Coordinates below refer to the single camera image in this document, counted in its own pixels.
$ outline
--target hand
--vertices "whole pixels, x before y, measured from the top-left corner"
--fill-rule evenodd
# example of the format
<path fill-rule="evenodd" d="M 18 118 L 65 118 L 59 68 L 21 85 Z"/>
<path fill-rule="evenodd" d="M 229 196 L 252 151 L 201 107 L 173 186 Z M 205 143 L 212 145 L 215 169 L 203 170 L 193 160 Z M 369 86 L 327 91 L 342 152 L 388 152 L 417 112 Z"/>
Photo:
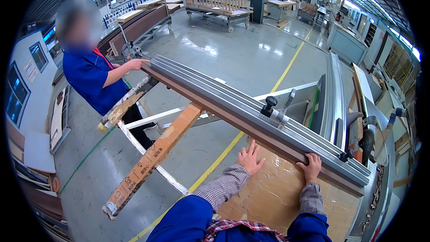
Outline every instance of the hand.
<path fill-rule="evenodd" d="M 257 163 L 257 155 L 259 151 L 260 146 L 255 145 L 255 140 L 253 139 L 248 151 L 246 151 L 245 148 L 242 148 L 242 151 L 237 157 L 236 164 L 243 166 L 251 176 L 254 175 L 261 169 L 264 162 L 266 162 L 266 158 L 263 158 L 259 163 Z"/>
<path fill-rule="evenodd" d="M 309 158 L 309 165 L 306 166 L 301 162 L 297 162 L 296 165 L 303 170 L 306 184 L 317 183 L 316 177 L 321 171 L 321 158 L 315 153 L 307 153 L 305 156 Z"/>
<path fill-rule="evenodd" d="M 143 63 L 147 63 L 149 60 L 146 59 L 132 59 L 125 63 L 129 70 L 140 70 Z"/>

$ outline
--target plaid shirt sleeve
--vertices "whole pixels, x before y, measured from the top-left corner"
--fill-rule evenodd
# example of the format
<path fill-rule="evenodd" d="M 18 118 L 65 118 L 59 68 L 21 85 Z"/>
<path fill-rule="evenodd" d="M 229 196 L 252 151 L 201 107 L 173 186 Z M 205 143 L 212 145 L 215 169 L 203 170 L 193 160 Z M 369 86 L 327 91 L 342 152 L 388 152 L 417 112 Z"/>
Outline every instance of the plaid shirt sleeve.
<path fill-rule="evenodd" d="M 324 212 L 324 197 L 321 187 L 315 182 L 307 184 L 300 194 L 300 213 L 315 213 L 327 216 Z"/>
<path fill-rule="evenodd" d="M 193 194 L 207 200 L 216 213 L 222 203 L 239 193 L 249 178 L 249 172 L 243 166 L 235 164 L 224 169 L 215 180 L 198 187 Z"/>

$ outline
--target red collar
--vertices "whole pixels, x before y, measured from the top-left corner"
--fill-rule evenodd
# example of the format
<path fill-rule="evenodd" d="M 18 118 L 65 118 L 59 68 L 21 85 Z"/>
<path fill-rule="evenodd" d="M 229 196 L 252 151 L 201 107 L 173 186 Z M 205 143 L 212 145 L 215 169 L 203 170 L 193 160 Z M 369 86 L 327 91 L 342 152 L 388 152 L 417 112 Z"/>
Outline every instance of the red collar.
<path fill-rule="evenodd" d="M 96 47 L 93 51 L 96 55 L 101 56 L 105 61 L 106 64 L 109 66 L 110 69 L 114 69 L 114 67 L 110 64 L 110 62 L 106 59 L 106 57 L 99 51 L 99 49 Z"/>

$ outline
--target yellow floor line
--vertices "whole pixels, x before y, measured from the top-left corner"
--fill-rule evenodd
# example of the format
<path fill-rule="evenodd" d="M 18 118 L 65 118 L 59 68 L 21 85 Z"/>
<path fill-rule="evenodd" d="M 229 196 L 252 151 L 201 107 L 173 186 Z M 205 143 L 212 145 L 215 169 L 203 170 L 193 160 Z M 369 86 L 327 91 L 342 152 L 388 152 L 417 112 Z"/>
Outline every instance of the yellow floor line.
<path fill-rule="evenodd" d="M 291 20 L 291 21 L 289 21 L 288 23 L 286 23 L 286 24 L 284 24 L 283 26 L 281 26 L 281 27 L 280 27 L 280 29 L 281 29 L 281 28 L 283 28 L 284 26 L 286 26 L 287 24 L 289 24 L 290 22 L 294 21 L 295 19 L 296 19 L 296 18 L 292 19 L 292 20 Z"/>
<path fill-rule="evenodd" d="M 306 38 L 310 35 L 310 32 L 312 31 L 312 29 L 309 31 L 309 33 L 306 35 Z M 270 91 L 271 93 L 273 93 L 278 87 L 279 84 L 281 84 L 281 81 L 284 79 L 285 75 L 287 75 L 287 72 L 290 70 L 290 67 L 293 65 L 294 60 L 296 59 L 298 53 L 301 50 L 301 47 L 303 47 L 304 42 L 302 42 L 300 44 L 300 47 L 298 48 L 298 50 L 296 51 L 296 53 L 294 54 L 293 58 L 291 59 L 290 63 L 288 64 L 287 68 L 285 69 L 284 73 L 282 73 L 282 76 L 279 78 L 279 80 L 277 81 L 277 83 L 275 84 L 275 86 L 272 88 L 272 90 Z M 225 156 L 227 156 L 227 154 L 230 152 L 230 150 L 234 147 L 234 145 L 236 145 L 236 143 L 238 143 L 239 139 L 241 137 L 243 137 L 244 132 L 240 132 L 234 139 L 233 141 L 230 143 L 230 145 L 227 146 L 227 148 L 221 153 L 221 155 L 215 160 L 215 162 L 205 171 L 205 173 L 203 173 L 203 175 L 200 176 L 200 178 L 190 187 L 189 191 L 193 192 L 195 189 L 197 189 L 198 186 L 200 186 L 200 184 L 202 184 L 202 182 L 207 178 L 207 176 L 212 173 L 213 170 L 215 170 L 215 168 L 221 163 L 222 160 L 224 160 Z M 152 230 L 160 221 L 161 219 L 164 217 L 164 215 L 169 211 L 170 208 L 173 207 L 173 205 L 171 205 L 166 211 L 164 211 L 163 214 L 161 214 L 156 220 L 154 220 L 153 223 L 151 223 L 148 227 L 146 227 L 145 229 L 143 229 L 140 233 L 138 233 L 135 237 L 133 237 L 132 239 L 129 240 L 129 242 L 135 242 L 137 241 L 139 238 L 143 237 L 148 231 Z"/>

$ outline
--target blue work shirt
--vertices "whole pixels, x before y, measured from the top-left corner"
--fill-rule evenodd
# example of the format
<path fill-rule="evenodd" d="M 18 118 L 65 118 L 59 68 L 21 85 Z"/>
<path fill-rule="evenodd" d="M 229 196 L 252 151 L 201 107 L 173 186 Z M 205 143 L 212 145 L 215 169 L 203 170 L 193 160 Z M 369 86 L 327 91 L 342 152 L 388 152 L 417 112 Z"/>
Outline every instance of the blue work shirt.
<path fill-rule="evenodd" d="M 212 205 L 196 195 L 182 198 L 166 213 L 149 235 L 147 242 L 199 241 L 206 235 L 212 220 Z M 331 242 L 327 236 L 327 217 L 301 213 L 288 228 L 289 242 Z M 253 231 L 236 226 L 216 233 L 215 242 L 277 242 L 267 231 Z"/>
<path fill-rule="evenodd" d="M 102 116 L 127 93 L 128 89 L 122 78 L 103 88 L 110 70 L 112 69 L 105 59 L 94 52 L 81 57 L 64 52 L 64 76 L 73 89 Z"/>

